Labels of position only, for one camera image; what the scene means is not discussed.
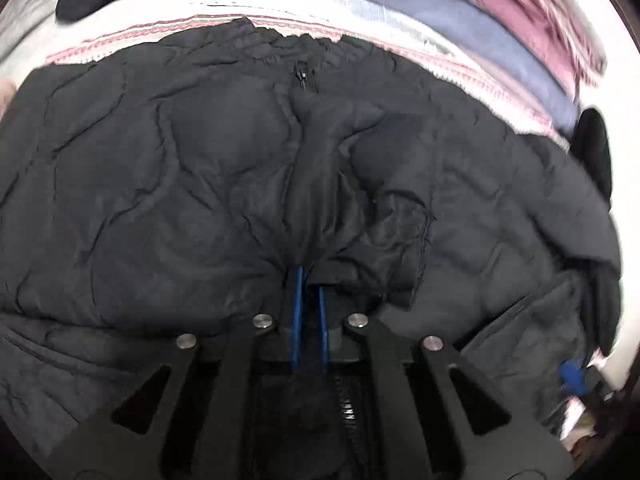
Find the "jacket sleeve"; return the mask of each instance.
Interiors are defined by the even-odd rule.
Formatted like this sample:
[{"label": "jacket sleeve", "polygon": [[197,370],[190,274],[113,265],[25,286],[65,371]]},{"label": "jacket sleeve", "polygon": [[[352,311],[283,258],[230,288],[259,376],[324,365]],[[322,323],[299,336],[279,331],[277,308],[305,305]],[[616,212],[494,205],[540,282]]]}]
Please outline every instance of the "jacket sleeve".
[{"label": "jacket sleeve", "polygon": [[609,202],[551,140],[515,136],[506,146],[511,153],[504,177],[562,264],[581,270],[591,292],[581,306],[582,322],[590,342],[609,354],[621,309],[620,247]]}]

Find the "blue clip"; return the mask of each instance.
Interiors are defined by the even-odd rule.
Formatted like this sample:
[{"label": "blue clip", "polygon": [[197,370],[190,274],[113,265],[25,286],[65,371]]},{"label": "blue clip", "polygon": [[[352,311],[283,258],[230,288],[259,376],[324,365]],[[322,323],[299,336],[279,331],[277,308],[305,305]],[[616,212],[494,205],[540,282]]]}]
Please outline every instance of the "blue clip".
[{"label": "blue clip", "polygon": [[584,396],[588,393],[584,385],[584,372],[571,361],[565,361],[558,367],[558,374],[567,389],[576,397]]}]

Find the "quilted fabric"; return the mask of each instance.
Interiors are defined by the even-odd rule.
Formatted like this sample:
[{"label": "quilted fabric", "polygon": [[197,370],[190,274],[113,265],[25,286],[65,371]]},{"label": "quilted fabric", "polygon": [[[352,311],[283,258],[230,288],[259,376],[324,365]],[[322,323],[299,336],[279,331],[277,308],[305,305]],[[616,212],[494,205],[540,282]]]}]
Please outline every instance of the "quilted fabric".
[{"label": "quilted fabric", "polygon": [[369,43],[247,19],[32,73],[0,218],[0,416],[38,458],[159,338],[224,332],[299,265],[540,421],[620,314],[609,207],[551,140]]}]

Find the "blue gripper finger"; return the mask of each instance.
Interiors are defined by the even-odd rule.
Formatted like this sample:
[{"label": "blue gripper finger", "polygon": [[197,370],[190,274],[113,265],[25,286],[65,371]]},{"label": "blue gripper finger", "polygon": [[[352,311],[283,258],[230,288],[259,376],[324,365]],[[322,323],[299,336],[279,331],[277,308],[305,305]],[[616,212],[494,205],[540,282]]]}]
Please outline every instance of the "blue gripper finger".
[{"label": "blue gripper finger", "polygon": [[296,300],[293,308],[293,327],[291,330],[291,367],[300,369],[300,336],[302,334],[302,282],[305,270],[298,267],[296,273]]},{"label": "blue gripper finger", "polygon": [[326,325],[326,305],[324,303],[324,288],[318,287],[318,313],[320,315],[320,330],[322,341],[322,367],[326,372],[329,365],[329,331]]}]

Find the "zipper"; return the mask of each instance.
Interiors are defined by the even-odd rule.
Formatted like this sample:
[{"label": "zipper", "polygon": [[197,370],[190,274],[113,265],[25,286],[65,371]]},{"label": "zipper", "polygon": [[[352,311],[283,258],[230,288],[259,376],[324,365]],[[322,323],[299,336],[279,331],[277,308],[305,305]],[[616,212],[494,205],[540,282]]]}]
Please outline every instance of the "zipper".
[{"label": "zipper", "polygon": [[306,61],[297,61],[294,70],[296,79],[300,83],[300,86],[302,86],[302,89],[315,91],[316,88],[313,82],[312,73],[309,70],[309,65]]}]

